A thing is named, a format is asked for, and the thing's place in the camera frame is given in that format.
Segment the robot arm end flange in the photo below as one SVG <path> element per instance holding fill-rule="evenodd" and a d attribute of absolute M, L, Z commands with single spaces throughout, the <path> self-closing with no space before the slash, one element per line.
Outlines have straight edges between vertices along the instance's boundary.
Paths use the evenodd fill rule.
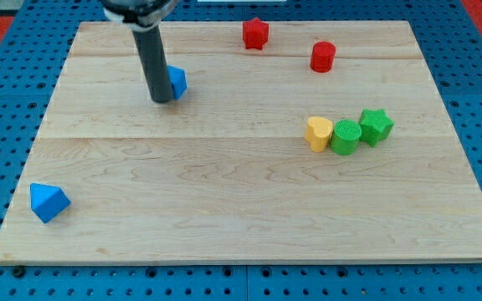
<path fill-rule="evenodd" d="M 125 24 L 134 32 L 156 28 L 180 0 L 101 0 L 104 14 L 111 22 Z"/>

